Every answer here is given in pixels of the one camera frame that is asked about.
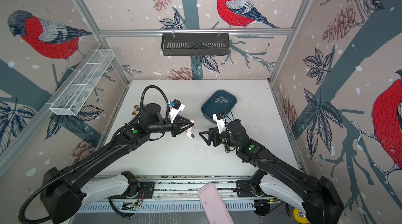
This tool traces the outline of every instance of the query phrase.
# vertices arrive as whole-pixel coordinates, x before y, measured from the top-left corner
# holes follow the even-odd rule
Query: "white spot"
[[[364,211],[363,208],[361,207],[357,207],[357,210],[359,210],[359,212],[362,214],[366,214],[366,211]]]
[[[25,174],[25,176],[33,176],[36,172],[36,168],[32,168],[29,171],[27,171],[27,173]]]

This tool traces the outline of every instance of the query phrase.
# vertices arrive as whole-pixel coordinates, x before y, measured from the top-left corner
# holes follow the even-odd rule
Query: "yellow object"
[[[296,208],[293,209],[293,217],[297,222],[299,222],[301,224],[309,224],[307,218],[305,217],[305,215],[302,212],[300,212],[299,209],[296,209]]]

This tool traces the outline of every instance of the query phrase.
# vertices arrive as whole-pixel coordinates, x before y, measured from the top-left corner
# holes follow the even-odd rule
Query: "black metal basket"
[[[165,56],[225,56],[229,53],[229,34],[163,34],[161,48]]]

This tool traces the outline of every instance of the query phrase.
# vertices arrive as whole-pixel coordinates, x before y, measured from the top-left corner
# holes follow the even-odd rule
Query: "bird head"
[[[400,75],[401,79],[402,79],[402,70],[398,70],[397,72],[395,72],[396,74]]]
[[[18,10],[12,13],[7,20],[11,33],[14,36],[27,36],[28,34],[27,30],[25,29],[25,21],[31,17],[33,17],[33,15],[24,10]]]

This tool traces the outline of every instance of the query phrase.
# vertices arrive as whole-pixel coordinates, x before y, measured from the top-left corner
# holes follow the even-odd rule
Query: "red bird breast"
[[[232,12],[226,6],[226,2],[231,0],[218,0],[218,14],[231,26],[247,26],[254,20]]]
[[[77,49],[79,38],[63,43],[44,43],[39,40],[39,36],[43,32],[41,22],[36,17],[31,17],[25,21],[27,36],[21,36],[29,45],[31,45],[39,54],[48,58],[66,59],[71,56]]]
[[[401,102],[402,85],[398,79],[375,100],[373,124],[378,141],[395,164],[402,168],[402,131],[398,120]]]

